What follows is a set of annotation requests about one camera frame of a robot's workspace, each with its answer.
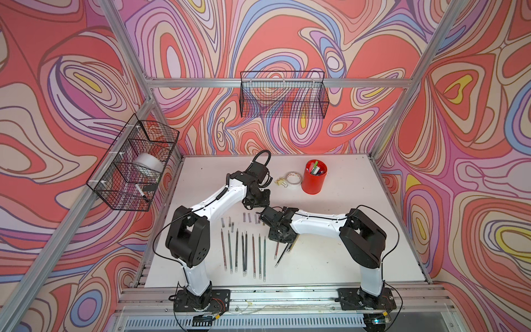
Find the yellow black capped pencil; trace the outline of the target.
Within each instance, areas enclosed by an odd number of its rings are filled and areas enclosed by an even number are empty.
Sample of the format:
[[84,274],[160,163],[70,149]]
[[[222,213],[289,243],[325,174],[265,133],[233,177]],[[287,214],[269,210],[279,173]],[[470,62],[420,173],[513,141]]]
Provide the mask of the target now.
[[293,250],[295,244],[297,243],[297,240],[299,239],[299,236],[300,235],[297,235],[295,237],[294,241],[290,244],[290,246],[288,247],[287,253],[291,253],[291,251]]

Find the dark blue pencil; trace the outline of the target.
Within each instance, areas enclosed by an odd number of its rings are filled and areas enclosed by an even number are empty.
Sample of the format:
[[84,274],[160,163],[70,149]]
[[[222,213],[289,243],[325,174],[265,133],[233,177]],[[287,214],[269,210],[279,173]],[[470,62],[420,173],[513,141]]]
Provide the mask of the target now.
[[239,263],[238,263],[238,254],[239,254],[239,229],[236,229],[235,237],[235,272],[238,272]]

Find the dark capped pencil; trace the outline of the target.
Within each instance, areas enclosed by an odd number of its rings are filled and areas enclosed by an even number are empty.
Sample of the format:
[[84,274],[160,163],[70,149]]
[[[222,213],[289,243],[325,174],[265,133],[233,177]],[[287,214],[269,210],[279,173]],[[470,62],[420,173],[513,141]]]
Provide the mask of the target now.
[[246,240],[246,270],[248,273],[248,233],[247,232],[245,233],[245,240]]

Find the red capped pencil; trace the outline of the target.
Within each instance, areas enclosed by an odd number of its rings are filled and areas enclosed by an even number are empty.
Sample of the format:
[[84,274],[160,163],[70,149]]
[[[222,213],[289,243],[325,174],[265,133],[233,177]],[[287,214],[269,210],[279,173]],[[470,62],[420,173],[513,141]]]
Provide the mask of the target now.
[[252,234],[252,261],[253,261],[253,278],[257,277],[257,263],[256,263],[256,246],[254,234]]

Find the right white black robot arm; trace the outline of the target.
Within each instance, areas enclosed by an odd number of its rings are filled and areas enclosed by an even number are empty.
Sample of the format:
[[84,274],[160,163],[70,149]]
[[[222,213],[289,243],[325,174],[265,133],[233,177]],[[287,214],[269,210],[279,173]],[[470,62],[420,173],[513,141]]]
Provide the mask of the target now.
[[268,226],[268,238],[293,245],[300,235],[319,235],[339,239],[360,267],[357,289],[338,289],[336,302],[344,311],[375,310],[390,313],[397,309],[392,290],[384,286],[382,262],[387,234],[361,210],[346,214],[312,214],[295,207],[276,210],[265,207],[259,220]]

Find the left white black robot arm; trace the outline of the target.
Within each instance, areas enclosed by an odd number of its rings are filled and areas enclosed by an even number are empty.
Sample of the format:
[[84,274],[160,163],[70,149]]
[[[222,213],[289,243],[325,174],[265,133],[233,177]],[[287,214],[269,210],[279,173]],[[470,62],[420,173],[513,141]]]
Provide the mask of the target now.
[[272,177],[267,168],[271,152],[258,152],[246,170],[228,174],[225,185],[206,200],[192,207],[175,209],[168,229],[165,247],[170,257],[163,257],[181,265],[187,285],[174,298],[177,311],[204,311],[220,300],[213,298],[212,282],[203,261],[210,251],[210,223],[218,220],[231,207],[242,203],[246,210],[264,208],[270,203],[267,187]]

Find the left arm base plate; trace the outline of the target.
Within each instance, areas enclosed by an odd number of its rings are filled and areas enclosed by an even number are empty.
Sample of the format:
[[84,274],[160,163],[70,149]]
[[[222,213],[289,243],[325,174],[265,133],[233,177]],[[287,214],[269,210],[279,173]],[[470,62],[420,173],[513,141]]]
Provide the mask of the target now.
[[176,313],[225,313],[230,309],[230,289],[206,290],[201,296],[193,295],[186,289],[178,290],[169,296]]

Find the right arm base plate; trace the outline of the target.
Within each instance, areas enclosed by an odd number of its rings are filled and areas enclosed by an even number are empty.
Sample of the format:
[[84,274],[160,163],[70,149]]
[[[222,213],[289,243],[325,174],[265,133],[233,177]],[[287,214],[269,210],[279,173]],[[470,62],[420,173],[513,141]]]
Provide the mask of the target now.
[[361,288],[337,289],[337,297],[343,311],[393,311],[397,309],[394,296],[390,288],[383,288],[378,296],[370,295]]

